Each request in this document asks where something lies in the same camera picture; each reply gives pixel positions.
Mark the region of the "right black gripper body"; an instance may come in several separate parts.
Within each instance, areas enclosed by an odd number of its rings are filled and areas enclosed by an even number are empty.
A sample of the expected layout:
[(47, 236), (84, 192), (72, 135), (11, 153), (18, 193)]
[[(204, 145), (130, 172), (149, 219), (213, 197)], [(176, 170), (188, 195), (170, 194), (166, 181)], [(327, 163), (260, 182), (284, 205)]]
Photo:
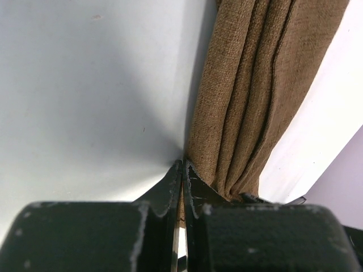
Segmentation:
[(356, 229), (348, 226), (344, 226), (345, 232), (347, 233), (353, 249), (357, 255), (362, 255), (362, 244), (363, 244), (363, 230)]

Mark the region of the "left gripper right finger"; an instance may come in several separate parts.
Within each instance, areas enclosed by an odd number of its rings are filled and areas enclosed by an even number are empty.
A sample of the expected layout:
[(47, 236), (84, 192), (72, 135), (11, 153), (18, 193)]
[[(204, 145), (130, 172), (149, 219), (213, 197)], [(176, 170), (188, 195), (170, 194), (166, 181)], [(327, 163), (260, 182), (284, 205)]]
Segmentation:
[(188, 271), (359, 271), (344, 226), (317, 205), (229, 202), (183, 164)]

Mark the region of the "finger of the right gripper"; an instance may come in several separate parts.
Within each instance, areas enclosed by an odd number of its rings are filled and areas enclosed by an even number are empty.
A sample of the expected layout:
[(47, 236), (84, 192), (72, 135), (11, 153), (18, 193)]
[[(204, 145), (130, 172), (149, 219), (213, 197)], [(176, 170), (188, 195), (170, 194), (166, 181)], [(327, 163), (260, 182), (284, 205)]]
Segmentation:
[[(274, 202), (267, 201), (266, 199), (257, 197), (250, 193), (241, 193), (240, 197), (243, 200), (243, 202), (247, 204), (275, 204)], [(294, 199), (291, 202), (288, 202), (287, 205), (301, 205), (304, 204), (305, 202), (306, 198), (304, 196), (301, 196), (299, 198)]]

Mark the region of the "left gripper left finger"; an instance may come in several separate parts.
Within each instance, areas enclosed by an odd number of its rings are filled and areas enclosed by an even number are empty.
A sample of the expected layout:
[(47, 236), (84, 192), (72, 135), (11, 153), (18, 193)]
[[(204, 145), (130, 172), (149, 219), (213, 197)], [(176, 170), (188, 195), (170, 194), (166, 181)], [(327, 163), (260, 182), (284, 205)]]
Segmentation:
[(32, 202), (1, 246), (2, 271), (176, 271), (182, 162), (132, 202)]

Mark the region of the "brown cloth napkin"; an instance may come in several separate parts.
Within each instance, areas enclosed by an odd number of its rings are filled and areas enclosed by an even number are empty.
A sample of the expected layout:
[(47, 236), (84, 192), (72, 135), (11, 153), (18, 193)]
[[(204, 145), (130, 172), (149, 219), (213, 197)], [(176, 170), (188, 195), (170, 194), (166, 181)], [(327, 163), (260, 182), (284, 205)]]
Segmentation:
[(273, 148), (306, 97), (347, 1), (217, 1), (187, 158), (228, 201), (258, 194)]

